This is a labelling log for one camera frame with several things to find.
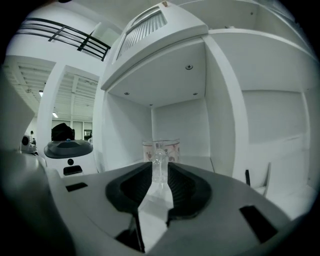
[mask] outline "black slot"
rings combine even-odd
[[[261,243],[278,232],[255,206],[245,206],[239,210]]]
[[[66,190],[68,190],[68,192],[71,191],[75,191],[75,190],[79,190],[82,188],[88,187],[88,185],[86,183],[80,182],[77,184],[73,184],[73,185],[69,185],[69,186],[65,186]]]
[[[75,165],[75,166],[69,166],[69,167],[64,167],[63,168],[63,175],[72,175],[72,174],[79,174],[82,173],[82,169],[80,165]]]
[[[245,170],[245,183],[251,187],[249,170]]]

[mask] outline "railing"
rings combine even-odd
[[[104,61],[108,50],[111,48],[109,45],[94,38],[90,34],[44,18],[26,18],[16,33],[49,38],[49,42],[52,40],[60,41],[77,47],[77,50],[80,52],[86,51],[97,56],[102,61]]]

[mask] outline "black metal railing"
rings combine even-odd
[[[16,33],[49,38],[49,42],[52,40],[60,41],[77,47],[80,52],[86,51],[97,56],[102,61],[104,61],[108,50],[111,48],[91,36],[92,33],[87,34],[68,25],[44,18],[26,18]]]

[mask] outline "glass cup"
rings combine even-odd
[[[143,160],[152,162],[152,181],[168,182],[168,162],[180,162],[180,140],[143,141]]]

